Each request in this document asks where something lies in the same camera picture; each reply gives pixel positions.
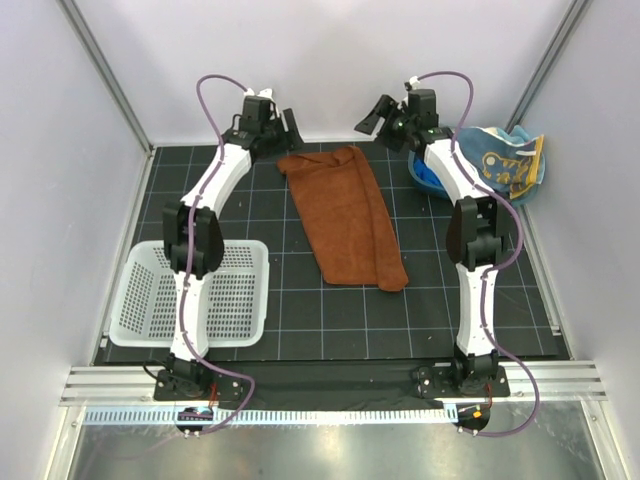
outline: white cable tray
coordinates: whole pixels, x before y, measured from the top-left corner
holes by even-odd
[[[214,409],[210,422],[178,420],[185,406],[154,407],[88,407],[83,425],[208,425],[229,416],[231,410]],[[399,410],[372,412],[280,412],[270,410],[244,410],[231,422],[233,426],[320,426],[320,425],[383,425],[456,423],[455,404],[442,409]]]

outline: brown towel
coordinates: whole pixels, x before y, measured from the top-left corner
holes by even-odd
[[[407,285],[389,213],[359,148],[291,155],[278,168],[327,283],[389,292]]]

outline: basket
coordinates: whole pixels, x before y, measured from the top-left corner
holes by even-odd
[[[264,330],[269,252],[256,240],[225,240],[218,270],[204,276],[210,348],[248,347]],[[176,323],[176,285],[162,241],[131,249],[111,311],[109,337],[123,347],[168,348]]]

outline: black grid mat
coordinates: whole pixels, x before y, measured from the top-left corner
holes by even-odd
[[[308,144],[331,151],[345,144]],[[444,251],[452,207],[412,184],[407,154],[357,143],[369,159],[389,209],[409,276],[403,292],[337,287],[320,275],[277,158],[260,160],[231,193],[220,221],[228,239],[256,239],[269,248],[265,331],[253,347],[217,349],[213,360],[434,358],[451,355],[459,326],[459,286]],[[165,147],[156,154],[134,243],[162,238],[161,212],[202,176],[215,147]],[[558,354],[527,253],[498,275],[495,328],[520,356]],[[110,342],[105,363],[163,358],[166,349],[121,348]]]

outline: gray wall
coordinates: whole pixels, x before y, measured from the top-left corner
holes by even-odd
[[[504,124],[570,0],[77,3],[151,142],[189,145],[215,140],[194,95],[211,71],[274,88],[307,140],[365,138],[353,127],[381,93],[404,96],[409,77],[451,68],[475,82],[469,121]],[[210,83],[205,95],[226,127],[240,92]],[[457,121],[464,82],[429,85],[442,121]]]
[[[53,0],[0,2],[0,478],[43,473],[144,155]]]
[[[525,126],[545,133],[536,234],[578,357],[593,358],[640,455],[640,2],[594,1]]]

